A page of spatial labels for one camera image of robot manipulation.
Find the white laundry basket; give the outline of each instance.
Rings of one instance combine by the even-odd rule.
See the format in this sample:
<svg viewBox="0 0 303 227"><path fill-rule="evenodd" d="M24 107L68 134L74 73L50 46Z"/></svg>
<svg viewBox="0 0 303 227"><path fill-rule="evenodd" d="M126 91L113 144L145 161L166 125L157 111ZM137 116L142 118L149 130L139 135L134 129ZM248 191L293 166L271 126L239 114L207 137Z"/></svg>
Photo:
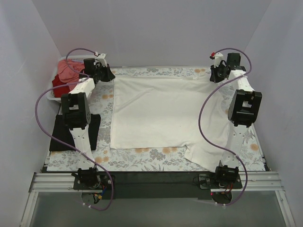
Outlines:
<svg viewBox="0 0 303 227"><path fill-rule="evenodd" d="M68 57L68 59L71 59L73 61L79 61L79 62L83 62L83 60L86 58L95 58L95 56L94 55L73 55L73 56ZM64 59L65 59L65 57L62 57L59 59L59 61L64 60ZM50 81L50 86L48 88L53 87L52 81L55 78L55 76L57 75L57 73L58 73L58 67L56 67L53 71L52 79ZM53 94L53 90L51 90L50 92L47 93L47 99L54 100L54 101L61 103L61 98L56 98Z"/></svg>

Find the laundry pile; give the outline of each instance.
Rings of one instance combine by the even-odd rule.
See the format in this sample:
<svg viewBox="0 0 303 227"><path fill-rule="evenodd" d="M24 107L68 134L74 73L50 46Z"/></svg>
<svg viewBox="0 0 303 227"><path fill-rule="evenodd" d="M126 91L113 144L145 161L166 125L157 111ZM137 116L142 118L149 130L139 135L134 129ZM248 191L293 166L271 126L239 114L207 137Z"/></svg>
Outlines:
<svg viewBox="0 0 303 227"><path fill-rule="evenodd" d="M84 69L84 63L67 60L69 66L74 68L76 71L81 71ZM53 87L63 85L63 84L70 84L73 82L79 81L79 74L71 70L66 60L61 60L58 63L58 74L55 76L54 80L52 81ZM63 94L69 93L71 90L75 88L76 85L69 85L65 87L56 88L53 90L54 96L56 98L60 98Z"/></svg>

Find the purple cable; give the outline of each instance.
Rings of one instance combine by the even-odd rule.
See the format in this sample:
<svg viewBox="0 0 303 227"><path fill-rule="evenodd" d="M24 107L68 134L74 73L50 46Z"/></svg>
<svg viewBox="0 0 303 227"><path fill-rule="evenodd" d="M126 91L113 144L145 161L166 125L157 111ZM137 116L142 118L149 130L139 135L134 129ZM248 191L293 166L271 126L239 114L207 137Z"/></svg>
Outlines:
<svg viewBox="0 0 303 227"><path fill-rule="evenodd" d="M94 51L91 51L91 50L88 50L88 49L85 49L85 48L76 48L76 49L73 49L73 50L69 51L68 54L66 55L66 58L65 58L66 63L67 63L67 57L71 54L71 52L73 52L73 51L75 51L75 50L85 50L85 51L89 51L89 52L95 53ZM53 140L55 140L55 141L57 141L57 142L59 142L59 143L65 145L65 146L68 146L68 147L70 147L70 148L72 148L72 149L75 149L77 152L79 152L81 155L83 155L88 161L94 163L95 165L97 165L97 166L99 166L101 169L103 169L104 172L108 175L110 181L113 182L113 179L112 179L110 173L109 173L103 166L101 166L99 163L97 163L97 162L95 162L94 160L92 160L91 158L89 158L87 155L85 155L84 153L82 153L82 151L80 151L80 150L77 149L76 147L74 147L74 146L72 146L72 145L70 145L70 144L68 144L68 143L65 143L65 142L63 142L62 140L59 140L59 139L57 139L56 137L52 136L50 133L48 133L48 132L43 128L43 126L41 125L41 123L40 123L40 121L39 121L39 118L38 118L38 104L39 104L40 99L41 99L47 92L49 92L49 91L51 91L51 90L54 90L54 89L57 89L57 88L60 88L60 87L66 87L66 86L69 86L69 85L80 84L80 83L84 82L85 80L88 80L88 79L89 79L89 75L87 75L87 74L85 74L85 73L81 73L81 72L76 71L76 70L73 69L68 63L67 63L67 65L68 65L68 67L69 67L71 70L73 70L74 72L79 73L79 74L81 74L81 75L84 75L84 76L86 76L87 78L84 79L84 80L82 80L82 81L79 81L79 82L73 82L73 83L69 83L69 84L64 84L64 85L59 85L59 86L56 86L56 87L52 87L52 88L50 88L50 89L47 89L45 92L43 92L43 93L39 96L39 98L37 99L36 105L35 105L35 117L36 117L36 121L37 121L37 123L38 123L39 128L40 128L47 136L49 136L49 137L52 138ZM107 210L107 209L110 207L110 205L111 205L111 203L112 203L112 201L113 201L113 198L114 198L114 186L113 186L113 184L111 184L111 189L112 189L112 192L111 192L111 196L110 196L110 201L109 201L108 205L107 205L105 208L99 208L99 207L95 207L95 206L91 206L91 205L90 205L90 207L91 207L91 208L94 208L94 209L96 209L96 210L100 210L100 211Z"/></svg>
<svg viewBox="0 0 303 227"><path fill-rule="evenodd" d="M241 158L240 158L235 152L233 152L233 151L231 151L231 150L229 150L229 149L227 149L227 148L221 147L221 146L219 146L219 145L216 145L216 144L212 143L208 138L206 138L206 136L204 135L204 133L202 132L202 129L201 129L201 115L202 115L202 111L204 110L204 107L205 107L207 101L209 100L209 98L210 98L217 90L219 90L220 88L222 88L222 87L223 87L224 85L226 85L226 84L232 83L233 81L238 80L238 79L240 79L240 78L242 78L242 77L248 75L248 74L251 72L252 65L251 65L250 58L247 56L247 54L244 53L243 51L238 50L238 49L235 49L235 48L224 48L224 49L218 50L218 51L215 52L215 53L218 53L218 52L221 52L221 51L224 51L224 50L234 50L234 51L238 51L238 52L244 54L244 56L247 58L247 60L248 60L248 62L249 62L249 64L250 64L250 69L249 69L249 71L245 72L243 75L241 75L241 76L239 76L239 77L236 77L236 78L234 78L234 79L228 80L227 82L221 84L220 86L218 86L215 90L213 90L213 91L210 93L210 95L206 98L206 100L204 101L204 103L203 103L203 105L202 105L202 107L201 107L200 114L199 114L199 120L198 120L198 126L199 126L200 133L201 133L201 135L203 136L203 138L206 140L206 142L208 142L209 144L213 145L213 146L216 147L216 148L219 148L219 149L222 149L222 150L226 150L226 151L232 153L233 155L235 155L236 158L241 162L241 164L242 164L242 166L243 166L243 168L244 168L244 172L245 172L245 176L246 176L245 185L244 185L243 190L241 191L240 195L239 195L234 201L232 201L232 202L230 202L230 203L228 203L228 204L225 204L225 206L230 206L230 205L236 203L236 202L241 198L241 196L244 194L244 191L245 191L246 186L247 186L247 183L248 183L248 174L247 174L247 170L246 170L246 167L245 167L243 161L241 160Z"/></svg>

